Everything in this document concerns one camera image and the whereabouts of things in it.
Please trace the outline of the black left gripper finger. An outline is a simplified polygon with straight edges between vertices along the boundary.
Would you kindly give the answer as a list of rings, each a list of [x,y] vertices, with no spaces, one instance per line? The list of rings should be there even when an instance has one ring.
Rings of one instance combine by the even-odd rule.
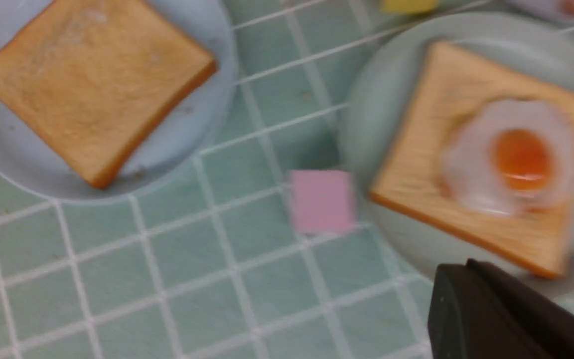
[[[574,315],[494,264],[440,264],[428,335],[435,359],[574,359]]]

